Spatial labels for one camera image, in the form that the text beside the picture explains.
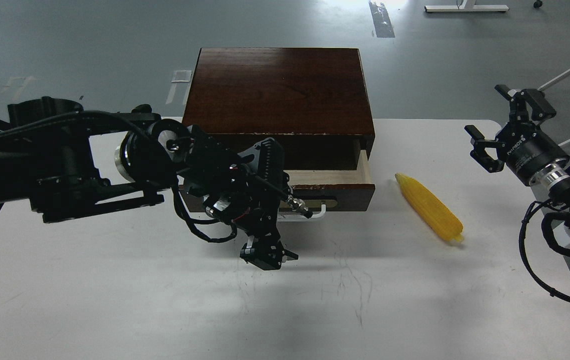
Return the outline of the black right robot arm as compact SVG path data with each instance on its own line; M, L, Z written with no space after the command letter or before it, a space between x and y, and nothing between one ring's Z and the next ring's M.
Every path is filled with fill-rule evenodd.
M523 185L547 189L552 203L564 209L545 215L543 236L552 250L570 257L570 155L541 127L557 112L538 89L498 84L495 90L509 103L509 120L494 139L466 125L470 155L489 173L508 167Z

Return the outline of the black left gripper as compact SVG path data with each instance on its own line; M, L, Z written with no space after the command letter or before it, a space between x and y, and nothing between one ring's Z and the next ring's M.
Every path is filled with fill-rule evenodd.
M278 271L282 264L299 259L299 255L285 249L278 240L259 239L250 235L241 248L239 257L263 271Z

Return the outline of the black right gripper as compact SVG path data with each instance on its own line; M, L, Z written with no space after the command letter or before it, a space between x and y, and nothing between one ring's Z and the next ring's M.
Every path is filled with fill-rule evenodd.
M496 140L488 140L474 125L466 125L473 147L470 157L488 173L500 173L506 164L527 187L533 186L534 175L549 164L565 167L570 155L542 131L542 124L557 115L545 94L505 84L495 85L495 91L509 102L508 121ZM491 157L487 149L497 150L499 158Z

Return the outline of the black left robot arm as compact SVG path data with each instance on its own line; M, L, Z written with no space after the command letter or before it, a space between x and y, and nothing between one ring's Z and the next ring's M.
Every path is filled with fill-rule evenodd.
M314 213L294 197L276 139L236 153L147 104L109 113L43 96L7 109L0 209L27 199L45 223L59 223L152 207L170 189L177 216L199 239L225 243L244 231L240 258L264 271L298 259L280 240L280 204L307 219Z

